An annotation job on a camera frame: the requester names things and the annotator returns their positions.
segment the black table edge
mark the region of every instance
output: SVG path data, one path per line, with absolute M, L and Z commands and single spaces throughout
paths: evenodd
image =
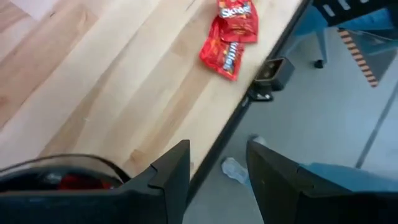
M 281 51 L 284 44 L 292 35 L 295 25 L 300 19 L 300 16 L 304 13 L 310 3 L 311 0 L 302 0 L 302 3 L 297 8 L 285 31 L 283 31 L 282 35 L 279 37 L 279 40 L 275 44 L 274 48 L 272 49 L 266 60 L 277 58 L 278 53 Z M 220 132 L 220 135 L 217 137 L 208 154 L 204 158 L 203 162 L 200 164 L 198 170 L 193 175 L 188 190 L 187 207 L 192 202 L 200 186 L 205 181 L 207 175 L 210 173 L 210 170 L 213 168 L 214 165 L 216 165 L 219 156 L 223 152 L 223 149 L 225 148 L 232 134 L 235 132 L 235 129 L 238 127 L 238 124 L 241 122 L 251 103 L 252 99 L 248 96 L 248 91 L 246 91 L 239 105 L 234 110 L 232 116 L 229 118 L 223 130 Z

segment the gray floor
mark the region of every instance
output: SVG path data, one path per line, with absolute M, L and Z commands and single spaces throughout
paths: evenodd
M 328 40 L 330 63 L 312 68 L 320 58 L 315 37 L 289 55 L 296 71 L 272 103 L 253 104 L 224 150 L 244 164 L 252 133 L 297 162 L 354 167 L 398 82 L 396 59 L 377 88 L 371 88 L 335 30 Z M 398 178 L 398 103 L 371 142 L 363 169 Z M 262 223 L 254 196 L 216 166 L 188 208 L 184 223 Z

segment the red object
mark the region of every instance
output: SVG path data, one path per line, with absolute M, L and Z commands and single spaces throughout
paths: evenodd
M 112 185 L 92 177 L 66 175 L 58 185 L 58 190 L 94 190 L 111 189 Z
M 238 79 L 244 44 L 222 41 L 220 38 L 220 24 L 222 22 L 223 20 L 218 16 L 214 19 L 199 57 L 207 67 L 235 81 Z
M 217 0 L 223 19 L 220 36 L 227 42 L 257 42 L 259 19 L 251 0 Z

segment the light wood surface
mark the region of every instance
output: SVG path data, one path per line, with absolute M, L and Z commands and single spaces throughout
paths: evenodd
M 215 0 L 0 0 L 0 167 L 103 156 L 136 175 L 181 139 L 191 174 L 301 0 L 257 0 L 237 82 L 198 59 Z

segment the candy wrapper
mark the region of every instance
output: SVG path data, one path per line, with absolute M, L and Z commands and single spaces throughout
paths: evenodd
M 251 0 L 217 0 L 220 36 L 227 42 L 257 42 L 258 15 Z
M 199 57 L 207 67 L 235 81 L 238 79 L 244 44 L 221 40 L 220 26 L 222 22 L 222 18 L 218 16 L 214 19 Z

